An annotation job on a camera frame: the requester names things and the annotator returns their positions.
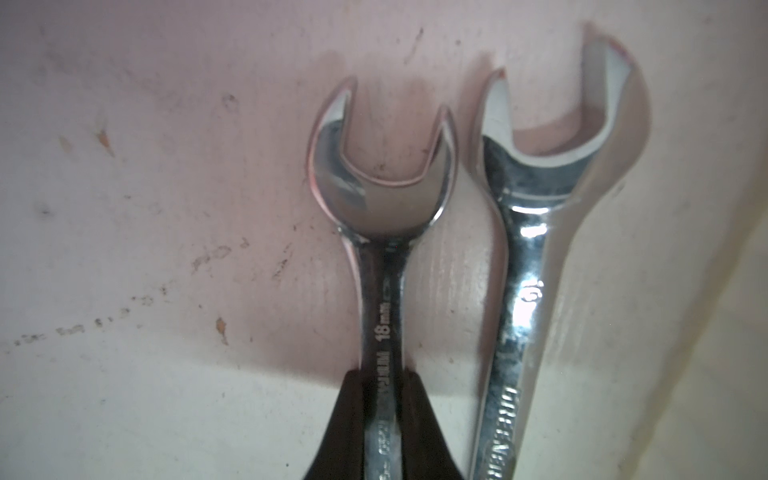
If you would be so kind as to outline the chrome 18mm combination wrench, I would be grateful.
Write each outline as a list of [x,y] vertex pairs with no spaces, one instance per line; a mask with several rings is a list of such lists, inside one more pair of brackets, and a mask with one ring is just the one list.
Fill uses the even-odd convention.
[[310,135],[307,173],[312,194],[340,234],[356,283],[362,476],[404,479],[405,272],[412,251],[453,192],[456,128],[450,108],[440,106],[419,174],[401,181],[373,178],[346,155],[357,86],[356,77],[343,79],[321,107]]

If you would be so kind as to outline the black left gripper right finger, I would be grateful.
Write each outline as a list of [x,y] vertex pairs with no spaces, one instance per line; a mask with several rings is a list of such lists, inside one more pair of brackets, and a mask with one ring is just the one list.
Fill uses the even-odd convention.
[[421,377],[406,369],[402,391],[403,465],[410,480],[462,480]]

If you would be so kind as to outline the chrome Greenfield combination wrench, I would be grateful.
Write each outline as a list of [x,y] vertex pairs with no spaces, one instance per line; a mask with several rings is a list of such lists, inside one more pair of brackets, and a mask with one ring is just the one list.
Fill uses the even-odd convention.
[[531,155],[514,140],[504,69],[491,72],[478,102],[471,172],[504,228],[507,267],[474,444],[475,479],[513,477],[570,245],[649,136],[644,78],[612,36],[593,33],[584,42],[582,103],[594,119],[582,138]]

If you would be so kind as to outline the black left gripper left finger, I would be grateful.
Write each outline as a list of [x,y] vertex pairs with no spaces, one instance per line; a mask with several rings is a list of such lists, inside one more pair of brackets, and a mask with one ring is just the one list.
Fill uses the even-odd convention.
[[305,480],[363,478],[364,398],[361,373],[348,371]]

